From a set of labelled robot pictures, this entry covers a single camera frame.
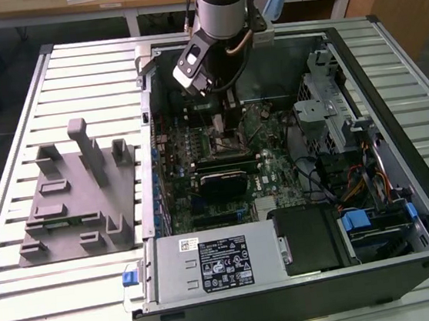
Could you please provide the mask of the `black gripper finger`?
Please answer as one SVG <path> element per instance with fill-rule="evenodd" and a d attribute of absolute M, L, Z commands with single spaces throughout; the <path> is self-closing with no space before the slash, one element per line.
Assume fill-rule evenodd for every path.
<path fill-rule="evenodd" d="M 227 133 L 237 129 L 241 120 L 240 101 L 232 88 L 223 95 L 223 119 Z"/>

